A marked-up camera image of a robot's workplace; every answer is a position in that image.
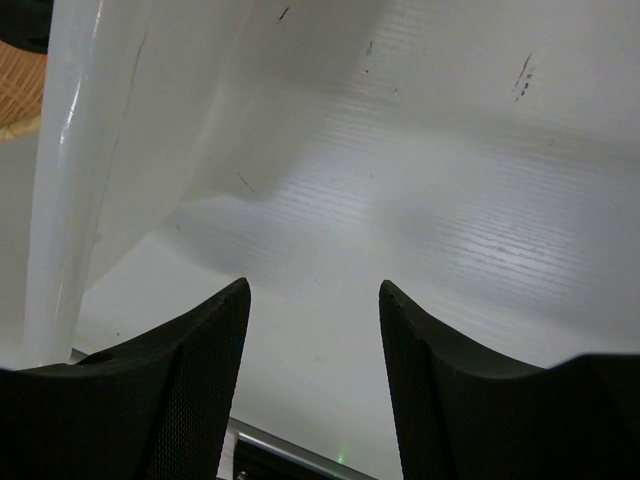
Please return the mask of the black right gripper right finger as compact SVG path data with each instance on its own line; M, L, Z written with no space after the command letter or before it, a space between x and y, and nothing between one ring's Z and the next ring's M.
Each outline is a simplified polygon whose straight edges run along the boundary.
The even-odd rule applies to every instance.
M637 356L538 368L449 327L390 281L379 315L405 478L638 477Z

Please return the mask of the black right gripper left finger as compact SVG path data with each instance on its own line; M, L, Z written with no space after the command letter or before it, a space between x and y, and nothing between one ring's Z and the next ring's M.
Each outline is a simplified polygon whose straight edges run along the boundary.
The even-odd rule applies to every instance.
M250 311L238 279L80 362L1 374L5 479L213 479Z

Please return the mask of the translucent white plastic bin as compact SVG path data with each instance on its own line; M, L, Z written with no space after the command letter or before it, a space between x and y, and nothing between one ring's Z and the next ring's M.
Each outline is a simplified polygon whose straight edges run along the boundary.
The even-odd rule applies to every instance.
M377 1L54 1L41 125L1 145L1 364L71 354L84 293L178 206L250 16L363 39Z

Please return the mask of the woven bamboo triangular basket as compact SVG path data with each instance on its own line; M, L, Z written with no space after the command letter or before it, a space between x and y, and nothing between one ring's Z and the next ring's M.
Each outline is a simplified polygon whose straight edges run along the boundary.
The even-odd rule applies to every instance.
M47 55L1 43L1 141L37 131L41 125Z

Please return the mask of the black round plate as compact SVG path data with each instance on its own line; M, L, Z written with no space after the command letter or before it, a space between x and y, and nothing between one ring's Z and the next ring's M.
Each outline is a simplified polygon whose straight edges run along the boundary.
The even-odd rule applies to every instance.
M46 54L53 0L1 0L1 41L20 50Z

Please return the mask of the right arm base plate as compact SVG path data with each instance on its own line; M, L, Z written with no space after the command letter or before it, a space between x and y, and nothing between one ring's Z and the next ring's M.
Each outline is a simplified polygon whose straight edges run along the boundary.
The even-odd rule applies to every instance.
M230 418L218 479L371 479L340 462Z

